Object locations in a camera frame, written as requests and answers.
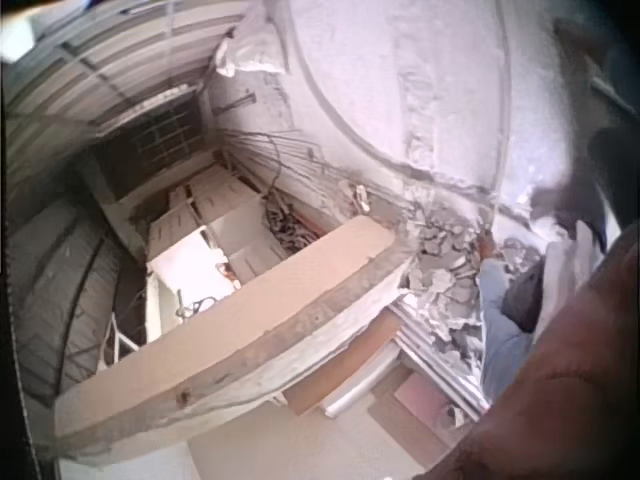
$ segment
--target hand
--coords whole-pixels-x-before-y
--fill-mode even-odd
[[[491,230],[483,230],[480,235],[478,235],[478,254],[480,255],[480,261],[493,258],[495,253],[496,242],[493,239]]]

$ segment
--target wooden board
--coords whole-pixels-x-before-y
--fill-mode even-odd
[[[319,405],[386,345],[399,329],[398,317],[387,309],[383,310],[346,350],[283,392],[289,407],[296,415],[302,415]]]
[[[412,256],[370,218],[351,220],[65,392],[56,402],[58,453],[122,461],[212,428],[210,415],[221,421],[227,410],[259,404],[326,362],[393,301]]]
[[[448,450],[433,430],[391,394],[369,407],[369,414],[425,470],[433,467]]]

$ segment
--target white wall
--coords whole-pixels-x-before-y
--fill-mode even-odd
[[[186,443],[128,462],[94,468],[60,460],[62,480],[200,480]]]

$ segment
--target corrugated metal sheet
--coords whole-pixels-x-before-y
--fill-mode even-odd
[[[96,127],[172,86],[199,82],[247,2],[113,0],[63,23],[4,75],[11,194],[93,139]]]

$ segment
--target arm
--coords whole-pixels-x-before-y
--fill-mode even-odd
[[[480,240],[483,261],[478,273],[478,288],[484,339],[481,380],[485,395],[495,401],[524,364],[531,346],[531,335],[522,332],[502,313],[502,300],[509,287],[504,263],[493,258],[494,248],[483,245],[486,239],[481,237]]]

